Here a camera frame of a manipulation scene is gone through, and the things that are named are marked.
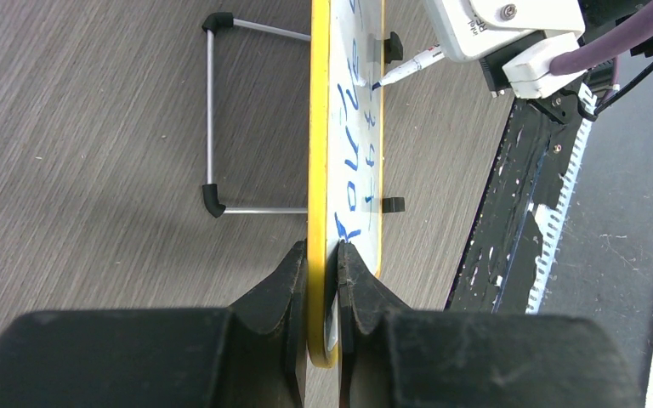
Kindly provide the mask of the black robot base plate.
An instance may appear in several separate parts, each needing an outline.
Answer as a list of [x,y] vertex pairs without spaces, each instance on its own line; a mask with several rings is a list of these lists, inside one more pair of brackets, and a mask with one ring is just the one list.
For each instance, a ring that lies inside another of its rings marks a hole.
[[515,99],[497,148],[446,308],[526,313],[542,237],[528,206],[548,197],[557,141],[578,128],[576,81],[550,99]]

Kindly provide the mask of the blue capped whiteboard marker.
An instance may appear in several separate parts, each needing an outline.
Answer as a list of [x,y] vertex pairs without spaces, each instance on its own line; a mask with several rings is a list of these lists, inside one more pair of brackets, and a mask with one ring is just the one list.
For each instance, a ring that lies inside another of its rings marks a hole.
[[421,53],[415,55],[407,62],[399,65],[393,70],[387,72],[379,81],[373,83],[372,91],[382,88],[386,85],[401,81],[404,78],[413,75],[416,72],[427,68],[436,62],[445,58],[443,48],[439,44],[427,48]]

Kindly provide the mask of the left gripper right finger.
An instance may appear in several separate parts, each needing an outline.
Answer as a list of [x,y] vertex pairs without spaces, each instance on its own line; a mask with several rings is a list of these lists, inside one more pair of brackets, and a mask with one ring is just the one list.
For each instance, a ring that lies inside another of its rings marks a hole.
[[337,251],[342,407],[639,407],[595,322],[412,309],[355,246]]

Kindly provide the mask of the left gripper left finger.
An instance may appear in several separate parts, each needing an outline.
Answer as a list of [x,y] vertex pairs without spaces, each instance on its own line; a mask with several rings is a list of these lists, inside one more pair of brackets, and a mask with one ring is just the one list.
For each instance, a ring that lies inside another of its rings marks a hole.
[[300,407],[306,245],[226,307],[44,310],[0,335],[0,407]]

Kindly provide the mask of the yellow framed whiteboard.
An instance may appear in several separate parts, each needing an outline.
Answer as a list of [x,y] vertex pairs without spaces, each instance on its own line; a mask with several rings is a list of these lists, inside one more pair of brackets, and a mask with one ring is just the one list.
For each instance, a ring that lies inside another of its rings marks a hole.
[[338,244],[355,246],[367,269],[381,271],[383,215],[403,200],[383,196],[384,95],[376,88],[385,66],[400,57],[400,40],[385,30],[383,1],[314,1],[311,31],[302,34],[210,14],[207,91],[214,90],[215,38],[231,27],[309,43],[307,205],[307,345],[313,365],[331,368],[346,342],[336,299]]

